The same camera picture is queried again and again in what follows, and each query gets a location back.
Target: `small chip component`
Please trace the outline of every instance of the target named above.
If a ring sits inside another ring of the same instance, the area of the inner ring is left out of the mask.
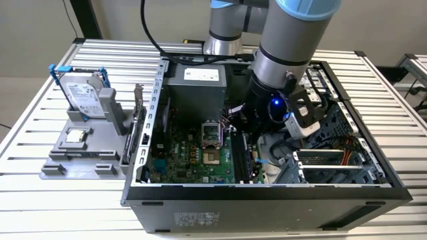
[[[178,178],[186,178],[186,171],[177,171],[177,172],[176,172],[176,176],[177,176]]]
[[[220,150],[202,149],[202,164],[218,165],[220,164]]]
[[[150,173],[150,176],[149,176],[149,180],[152,183],[158,183],[160,182],[160,172],[153,172]]]
[[[73,129],[66,134],[65,143],[81,143],[86,132],[84,130]]]

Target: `robotic arm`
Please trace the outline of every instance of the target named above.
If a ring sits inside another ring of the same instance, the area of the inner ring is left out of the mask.
[[[284,125],[295,139],[307,137],[320,127],[324,110],[312,105],[297,81],[340,3],[341,0],[210,1],[204,53],[235,55],[241,50],[241,32],[261,30],[247,97],[243,105],[229,111],[236,128],[252,133],[251,142]]]

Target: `power supply label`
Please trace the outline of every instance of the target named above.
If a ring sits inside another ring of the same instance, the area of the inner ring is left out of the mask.
[[[68,82],[66,88],[78,111],[89,118],[102,118],[105,114],[93,86],[86,83]]]
[[[217,82],[220,80],[220,71],[217,69],[206,68],[185,68],[184,80]]]
[[[173,215],[180,227],[216,226],[220,220],[218,212],[174,212]]]

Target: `hard drive label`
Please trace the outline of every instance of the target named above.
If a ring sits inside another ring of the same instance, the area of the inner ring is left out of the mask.
[[[88,117],[104,117],[105,114],[102,106],[92,85],[86,83],[68,82],[66,87],[72,101],[78,107],[78,111]]]

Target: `gray floor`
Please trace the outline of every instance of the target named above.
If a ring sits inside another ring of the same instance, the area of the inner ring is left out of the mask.
[[[0,77],[0,123],[13,126],[21,116],[28,103],[32,101],[45,78],[32,77]],[[9,130],[0,126],[0,142]]]

